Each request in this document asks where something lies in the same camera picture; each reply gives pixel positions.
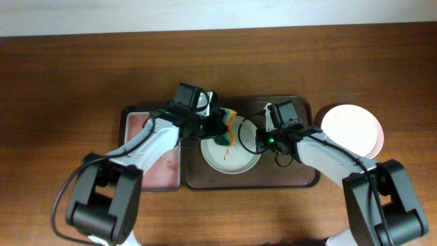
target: wooden table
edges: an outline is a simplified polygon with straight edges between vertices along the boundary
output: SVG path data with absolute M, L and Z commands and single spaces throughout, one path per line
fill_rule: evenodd
M 173 98 L 179 81 L 225 96 L 305 97 L 313 114 L 352 103 L 380 121 L 378 160 L 403 163 L 437 244 L 437 23 L 114 33 L 0 39 L 0 245 L 67 245 L 49 226 L 61 184 L 88 152 L 117 147 L 126 105 Z M 64 223 L 64 199 L 57 223 Z M 144 245 L 262 245 L 348 226 L 343 192 L 146 193 Z

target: white plate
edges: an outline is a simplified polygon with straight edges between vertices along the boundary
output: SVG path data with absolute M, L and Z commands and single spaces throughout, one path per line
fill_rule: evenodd
M 200 143 L 202 155 L 212 168 L 225 174 L 240 174 L 251 169 L 258 162 L 260 154 L 247 152 L 238 141 L 238 127 L 243 117 L 236 116 L 232 132 L 236 138 L 233 147 L 220 146 L 213 139 L 204 139 Z M 241 128 L 241 141 L 252 151 L 256 151 L 255 136 L 257 127 L 246 120 Z
M 374 158 L 384 143 L 379 121 L 356 105 L 332 108 L 323 117 L 322 130 L 337 144 L 368 159 Z

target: black tray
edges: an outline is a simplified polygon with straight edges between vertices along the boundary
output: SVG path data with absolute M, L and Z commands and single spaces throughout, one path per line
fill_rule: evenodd
M 268 96 L 218 100 L 219 107 L 237 111 L 237 115 L 247 117 L 266 106 L 266 103 L 281 103 L 293 100 L 298 117 L 304 126 L 312 124 L 311 108 L 299 96 Z M 251 118 L 258 128 L 265 127 L 264 117 Z M 193 190 L 219 189 L 268 189 L 268 188 L 310 188 L 319 179 L 318 170 L 297 161 L 288 167 L 279 167 L 274 161 L 274 153 L 263 154 L 250 170 L 241 174 L 224 174 L 212 168 L 204 159 L 200 144 L 197 148 L 183 149 L 181 156 L 182 182 Z

